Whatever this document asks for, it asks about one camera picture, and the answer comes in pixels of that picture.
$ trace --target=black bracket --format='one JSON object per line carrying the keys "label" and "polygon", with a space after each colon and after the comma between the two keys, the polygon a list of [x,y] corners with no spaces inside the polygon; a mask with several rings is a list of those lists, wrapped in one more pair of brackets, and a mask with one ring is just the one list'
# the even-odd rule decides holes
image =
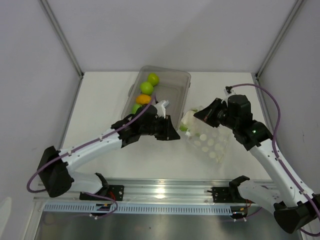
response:
{"label": "black bracket", "polygon": [[[101,190],[97,192],[96,195],[115,199],[117,202],[121,202],[124,198],[125,186],[123,185],[109,185],[109,188],[104,189],[103,193]],[[103,201],[100,197],[90,196],[83,192],[80,193],[79,199],[84,201]]]}
{"label": "black bracket", "polygon": [[246,200],[240,196],[238,187],[241,183],[247,180],[250,180],[250,178],[248,178],[247,176],[239,176],[229,182],[229,187],[213,186],[211,190],[208,190],[207,192],[212,193],[214,203],[245,204]]}

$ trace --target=clear plastic bag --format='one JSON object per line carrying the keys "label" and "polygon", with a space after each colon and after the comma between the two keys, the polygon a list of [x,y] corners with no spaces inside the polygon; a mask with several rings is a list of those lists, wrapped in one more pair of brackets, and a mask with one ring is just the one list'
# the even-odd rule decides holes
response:
{"label": "clear plastic bag", "polygon": [[199,154],[210,160],[221,163],[225,156],[231,130],[225,126],[211,127],[195,118],[193,115],[203,107],[190,109],[182,118],[180,130],[185,140],[194,146]]}

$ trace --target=plastic tray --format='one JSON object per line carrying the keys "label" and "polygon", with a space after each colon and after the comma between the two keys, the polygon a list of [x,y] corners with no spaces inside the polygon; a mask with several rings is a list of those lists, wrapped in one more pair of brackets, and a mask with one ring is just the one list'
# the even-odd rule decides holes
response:
{"label": "plastic tray", "polygon": [[156,94],[158,101],[169,100],[170,105],[166,114],[171,116],[175,129],[179,128],[180,120],[186,103],[190,87],[191,75],[186,71],[178,71],[157,66],[144,66],[141,68],[135,83],[128,93],[128,100],[125,104],[121,117],[129,115],[136,102],[136,97],[141,94],[140,84],[147,81],[148,75],[155,73],[159,77],[159,84],[154,87],[153,94]]}

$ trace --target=orange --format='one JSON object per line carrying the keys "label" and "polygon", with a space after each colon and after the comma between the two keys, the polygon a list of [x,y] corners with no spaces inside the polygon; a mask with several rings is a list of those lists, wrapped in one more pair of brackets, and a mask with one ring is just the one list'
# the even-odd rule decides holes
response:
{"label": "orange", "polygon": [[140,94],[139,96],[136,97],[135,102],[137,104],[148,104],[151,101],[151,97],[149,95],[146,94]]}

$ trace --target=green fruit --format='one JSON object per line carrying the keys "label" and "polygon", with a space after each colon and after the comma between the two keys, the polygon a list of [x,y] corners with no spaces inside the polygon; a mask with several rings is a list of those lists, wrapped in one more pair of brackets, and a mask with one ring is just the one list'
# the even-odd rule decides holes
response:
{"label": "green fruit", "polygon": [[186,132],[188,130],[188,127],[186,125],[184,125],[183,123],[181,123],[179,129],[182,132]]}
{"label": "green fruit", "polygon": [[133,105],[133,107],[132,107],[132,111],[131,111],[131,112],[132,112],[133,114],[136,114],[138,108],[140,108],[140,107],[142,107],[141,104],[135,103],[135,104]]}
{"label": "green fruit", "polygon": [[149,83],[151,83],[152,86],[155,86],[159,83],[159,77],[155,74],[155,73],[150,73],[148,76],[148,80]]}
{"label": "green fruit", "polygon": [[154,91],[154,87],[148,81],[144,81],[143,83],[141,83],[140,89],[143,94],[147,94],[147,95],[151,95],[152,92]]}

